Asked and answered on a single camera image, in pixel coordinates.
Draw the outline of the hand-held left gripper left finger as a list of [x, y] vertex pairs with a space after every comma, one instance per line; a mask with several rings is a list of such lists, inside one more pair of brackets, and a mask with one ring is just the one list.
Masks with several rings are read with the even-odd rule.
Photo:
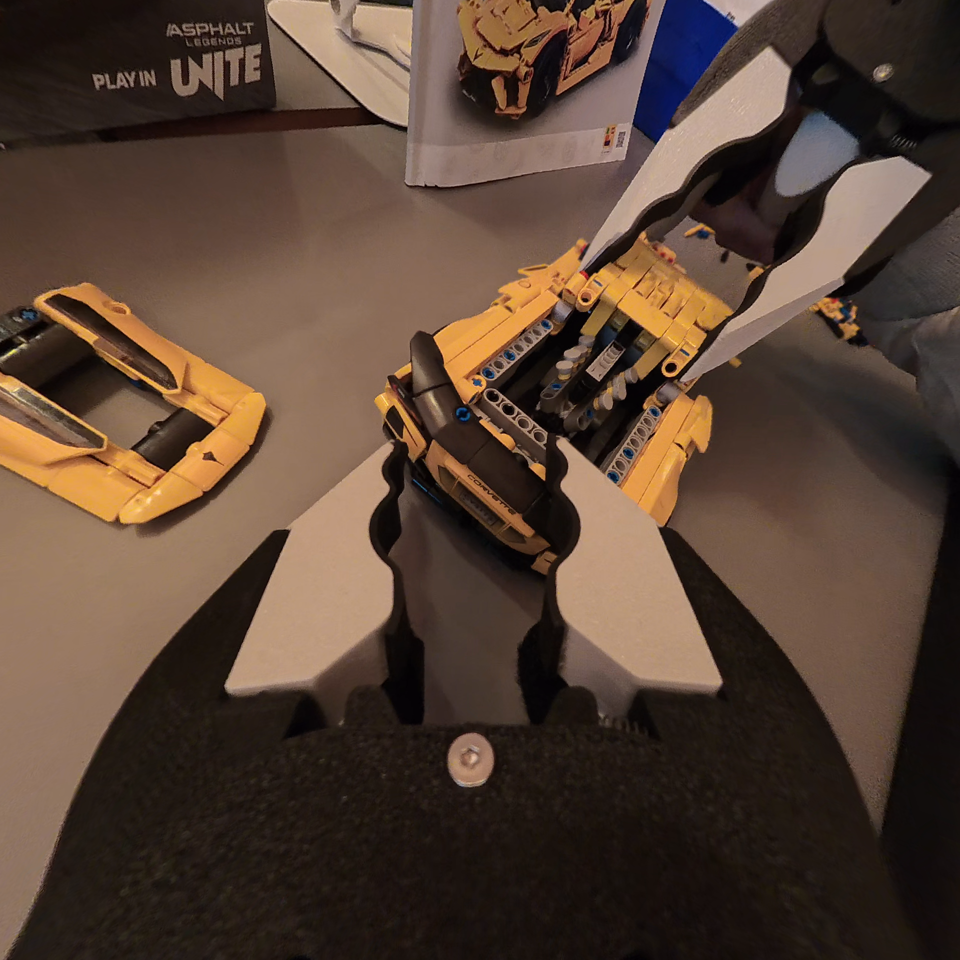
[[384, 444], [291, 524], [226, 693], [306, 690], [335, 725], [352, 690], [374, 685], [409, 722], [409, 619], [389, 557], [406, 459]]

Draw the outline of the blue plastic bin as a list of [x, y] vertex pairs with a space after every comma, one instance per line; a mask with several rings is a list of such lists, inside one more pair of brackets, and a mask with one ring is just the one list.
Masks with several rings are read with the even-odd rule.
[[679, 104], [735, 34], [734, 18], [705, 1], [666, 1], [643, 78], [633, 125], [656, 142]]

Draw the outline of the yellow toy brick car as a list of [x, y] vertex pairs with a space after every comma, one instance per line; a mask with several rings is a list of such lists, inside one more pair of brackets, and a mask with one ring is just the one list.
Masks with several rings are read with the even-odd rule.
[[546, 573], [549, 437], [566, 438], [665, 525], [713, 406], [679, 378], [731, 313], [642, 234], [600, 270], [585, 241], [526, 267], [486, 311], [418, 332], [376, 400], [414, 484]]

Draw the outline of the grey instruction booklet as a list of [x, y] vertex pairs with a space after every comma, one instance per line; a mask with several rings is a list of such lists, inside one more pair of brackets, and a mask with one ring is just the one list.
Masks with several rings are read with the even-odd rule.
[[625, 158], [663, 1], [417, 1], [405, 183]]

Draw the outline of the dark toy car box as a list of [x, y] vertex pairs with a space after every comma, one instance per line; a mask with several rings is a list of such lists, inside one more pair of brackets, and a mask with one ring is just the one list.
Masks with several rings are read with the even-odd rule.
[[277, 102], [262, 1], [3, 1], [2, 141]]

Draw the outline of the yellow car hood panel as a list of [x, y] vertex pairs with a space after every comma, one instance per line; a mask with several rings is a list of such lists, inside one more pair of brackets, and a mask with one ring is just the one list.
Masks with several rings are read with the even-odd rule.
[[[96, 358], [174, 413], [131, 448], [42, 388]], [[1, 463], [106, 522], [151, 522], [213, 489], [249, 452], [264, 396], [152, 330], [92, 283], [1, 317]]]

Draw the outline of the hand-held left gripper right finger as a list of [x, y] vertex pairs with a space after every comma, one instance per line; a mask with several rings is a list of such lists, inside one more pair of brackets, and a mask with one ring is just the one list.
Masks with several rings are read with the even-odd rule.
[[554, 559], [542, 614], [518, 650], [533, 723], [565, 686], [601, 714], [630, 714], [641, 690], [718, 693], [721, 675], [656, 522], [563, 438], [546, 461]]

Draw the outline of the grey desk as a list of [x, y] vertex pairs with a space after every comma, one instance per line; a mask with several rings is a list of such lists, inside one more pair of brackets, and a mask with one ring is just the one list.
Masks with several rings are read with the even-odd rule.
[[[271, 531], [382, 443], [374, 397], [418, 329], [484, 309], [593, 235], [644, 159], [453, 190], [403, 184], [385, 126], [2, 156], [2, 308], [90, 281], [263, 393], [210, 496], [104, 523], [2, 475], [2, 940], [150, 662]], [[882, 824], [947, 497], [913, 381], [803, 310], [702, 378], [705, 454], [671, 525], [798, 668]]]

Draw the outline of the pile of loose brick pieces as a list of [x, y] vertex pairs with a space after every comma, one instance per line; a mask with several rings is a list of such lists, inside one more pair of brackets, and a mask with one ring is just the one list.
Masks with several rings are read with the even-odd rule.
[[868, 346], [869, 341], [858, 322], [858, 307], [848, 297], [826, 296], [809, 307], [833, 335], [853, 346]]

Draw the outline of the white flat board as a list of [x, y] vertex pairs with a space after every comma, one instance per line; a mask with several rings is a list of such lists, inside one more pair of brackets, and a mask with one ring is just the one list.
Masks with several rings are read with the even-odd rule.
[[405, 129], [411, 2], [267, 3], [279, 111], [343, 109], [349, 100]]

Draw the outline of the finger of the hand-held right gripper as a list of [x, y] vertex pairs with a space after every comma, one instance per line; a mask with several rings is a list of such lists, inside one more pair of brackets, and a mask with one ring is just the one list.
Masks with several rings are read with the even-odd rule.
[[812, 237], [790, 258], [751, 286], [710, 346], [684, 369], [690, 382], [729, 361], [830, 294], [857, 259], [930, 179], [930, 173], [895, 156], [853, 164], [823, 196], [822, 217]]
[[584, 252], [582, 272], [602, 270], [649, 226], [680, 212], [709, 176], [754, 161], [784, 125], [795, 87], [791, 68], [767, 47], [668, 130]]

